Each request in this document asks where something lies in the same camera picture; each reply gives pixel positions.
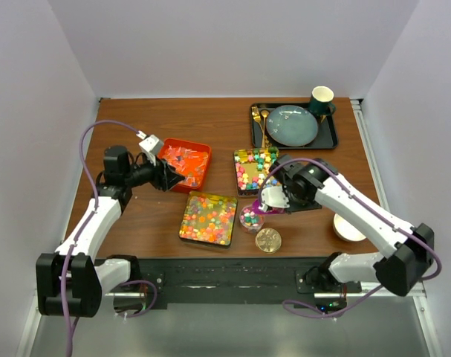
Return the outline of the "purple plastic scoop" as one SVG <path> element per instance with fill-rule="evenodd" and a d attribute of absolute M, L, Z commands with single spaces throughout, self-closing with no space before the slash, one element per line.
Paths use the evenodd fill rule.
<path fill-rule="evenodd" d="M 273 208 L 265 203 L 261 203 L 258 199 L 255 200 L 250 206 L 250 210 L 256 215 L 266 216 L 266 215 L 278 215 L 285 214 L 284 208 Z"/>

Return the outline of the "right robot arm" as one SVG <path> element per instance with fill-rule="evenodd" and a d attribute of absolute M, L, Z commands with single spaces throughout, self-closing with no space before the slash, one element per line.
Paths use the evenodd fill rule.
<path fill-rule="evenodd" d="M 335 292 L 344 283 L 374 282 L 405 296 L 416 283 L 441 273 L 435 234 L 428 225 L 413 225 L 388 212 L 326 161 L 284 155 L 274 162 L 270 176 L 280 185 L 262 188 L 263 209 L 291 213 L 319 205 L 343 218 L 377 249 L 373 254 L 333 253 L 308 275 L 309 283 Z"/>

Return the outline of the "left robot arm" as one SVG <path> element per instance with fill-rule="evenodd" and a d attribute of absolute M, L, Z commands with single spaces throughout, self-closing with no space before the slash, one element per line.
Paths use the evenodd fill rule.
<path fill-rule="evenodd" d="M 144 152 L 141 163 L 125 146 L 105 150 L 103 171 L 85 214 L 71 235 L 53 253 L 36 261 L 38 308 L 42 315 L 91 318 L 100 308 L 104 294 L 120 287 L 133 292 L 141 282 L 138 259 L 112 255 L 94 264 L 100 246 L 132 198 L 132 190 L 150 184 L 163 192 L 185 178 L 166 160 Z"/>

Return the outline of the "orange candy box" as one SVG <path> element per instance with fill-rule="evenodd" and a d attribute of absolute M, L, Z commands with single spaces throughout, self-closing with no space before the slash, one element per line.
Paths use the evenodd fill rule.
<path fill-rule="evenodd" d="M 159 153 L 176 172 L 185 179 L 176 184 L 172 191 L 189 193 L 200 190 L 204 186 L 207 171 L 211 162 L 212 150 L 206 144 L 167 138 Z"/>

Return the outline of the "clear plastic jar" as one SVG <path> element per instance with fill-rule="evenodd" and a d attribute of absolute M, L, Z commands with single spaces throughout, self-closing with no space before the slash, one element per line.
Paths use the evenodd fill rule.
<path fill-rule="evenodd" d="M 246 206 L 239 214 L 239 221 L 245 232 L 256 234 L 262 229 L 265 223 L 265 217 L 257 214 L 251 206 Z"/>

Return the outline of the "candy tin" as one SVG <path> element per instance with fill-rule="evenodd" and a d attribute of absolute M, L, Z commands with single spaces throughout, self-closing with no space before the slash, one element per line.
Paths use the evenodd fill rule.
<path fill-rule="evenodd" d="M 232 243 L 238 199 L 191 191 L 178 236 L 184 242 L 229 248 Z"/>
<path fill-rule="evenodd" d="M 271 164 L 279 157 L 276 147 L 238 149 L 233 152 L 237 193 L 240 197 L 256 196 Z"/>

